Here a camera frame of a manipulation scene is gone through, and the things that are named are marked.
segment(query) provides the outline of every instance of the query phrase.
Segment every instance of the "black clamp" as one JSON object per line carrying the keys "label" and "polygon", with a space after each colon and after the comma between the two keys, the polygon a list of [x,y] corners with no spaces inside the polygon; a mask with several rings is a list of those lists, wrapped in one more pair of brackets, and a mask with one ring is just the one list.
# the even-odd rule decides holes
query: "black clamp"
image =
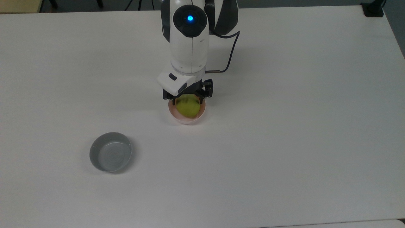
{"label": "black clamp", "polygon": [[205,80],[204,82],[199,81],[191,86],[187,87],[185,90],[183,90],[181,93],[179,93],[177,96],[173,96],[170,93],[168,93],[166,90],[163,89],[163,99],[164,100],[171,100],[173,102],[173,105],[175,105],[175,100],[179,96],[183,94],[194,94],[200,98],[200,104],[203,103],[203,99],[207,97],[212,97],[212,92],[214,90],[214,85],[212,82],[212,79]]}
{"label": "black clamp", "polygon": [[384,0],[375,0],[372,3],[361,3],[363,8],[364,16],[366,17],[382,17],[384,12],[382,10],[381,4]]}

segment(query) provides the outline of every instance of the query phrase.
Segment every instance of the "bowl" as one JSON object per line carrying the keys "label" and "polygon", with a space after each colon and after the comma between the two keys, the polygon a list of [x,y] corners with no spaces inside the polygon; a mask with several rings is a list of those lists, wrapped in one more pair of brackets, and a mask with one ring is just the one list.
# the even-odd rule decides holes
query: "bowl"
{"label": "bowl", "polygon": [[200,111],[193,118],[188,118],[188,117],[185,117],[182,114],[180,114],[180,112],[177,110],[176,106],[173,105],[172,101],[169,101],[169,112],[178,122],[180,122],[182,124],[196,123],[201,119],[201,117],[203,116],[203,114],[205,112],[205,99],[202,100],[202,104],[200,106]]}
{"label": "bowl", "polygon": [[97,169],[114,172],[122,169],[131,158],[132,145],[129,139],[118,132],[98,137],[90,148],[90,161]]}

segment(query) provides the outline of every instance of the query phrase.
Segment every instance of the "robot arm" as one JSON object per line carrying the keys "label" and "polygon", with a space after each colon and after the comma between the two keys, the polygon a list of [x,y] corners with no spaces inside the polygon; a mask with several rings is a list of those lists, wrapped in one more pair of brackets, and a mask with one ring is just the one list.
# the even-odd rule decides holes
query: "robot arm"
{"label": "robot arm", "polygon": [[210,31],[227,34],[237,23],[236,0],[164,0],[162,31],[170,43],[171,59],[158,76],[164,99],[195,94],[212,96],[212,80],[202,81]]}
{"label": "robot arm", "polygon": [[172,96],[199,82],[207,64],[209,26],[201,7],[204,0],[172,0],[170,3],[170,63],[158,83]]}

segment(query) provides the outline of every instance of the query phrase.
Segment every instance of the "gray bowl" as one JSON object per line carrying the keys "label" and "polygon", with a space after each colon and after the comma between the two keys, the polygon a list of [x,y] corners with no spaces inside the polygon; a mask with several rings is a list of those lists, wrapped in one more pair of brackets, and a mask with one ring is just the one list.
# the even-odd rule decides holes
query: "gray bowl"
{"label": "gray bowl", "polygon": [[129,139],[118,132],[98,137],[90,148],[90,161],[97,169],[114,172],[122,169],[131,158],[132,146]]}

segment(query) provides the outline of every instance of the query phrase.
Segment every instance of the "pink bowl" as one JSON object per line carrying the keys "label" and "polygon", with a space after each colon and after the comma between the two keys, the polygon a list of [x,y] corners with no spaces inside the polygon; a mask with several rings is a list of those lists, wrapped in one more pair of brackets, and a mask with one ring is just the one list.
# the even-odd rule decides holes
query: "pink bowl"
{"label": "pink bowl", "polygon": [[172,101],[169,101],[169,111],[170,111],[170,114],[172,114],[172,116],[182,124],[195,123],[195,122],[197,122],[198,119],[200,119],[201,116],[203,116],[203,114],[205,112],[205,99],[202,100],[200,111],[197,113],[197,115],[194,118],[188,118],[188,117],[185,117],[182,114],[180,114],[179,111],[177,110],[176,106],[173,105]]}

